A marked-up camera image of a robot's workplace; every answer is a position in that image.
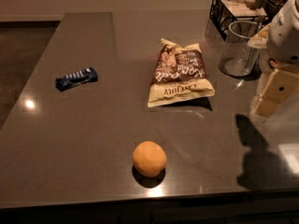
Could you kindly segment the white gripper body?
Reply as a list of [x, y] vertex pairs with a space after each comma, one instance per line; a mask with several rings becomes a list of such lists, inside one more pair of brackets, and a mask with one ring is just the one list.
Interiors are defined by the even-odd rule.
[[299, 66], [269, 59], [261, 65], [261, 70], [251, 110], [256, 115], [270, 117], [299, 90]]

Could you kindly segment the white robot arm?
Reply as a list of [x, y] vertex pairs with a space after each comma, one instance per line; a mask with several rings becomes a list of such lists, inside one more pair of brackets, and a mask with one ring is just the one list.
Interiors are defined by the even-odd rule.
[[299, 89], [299, 0], [288, 0], [273, 20], [248, 42], [265, 49], [263, 70], [252, 104], [253, 111], [269, 117]]

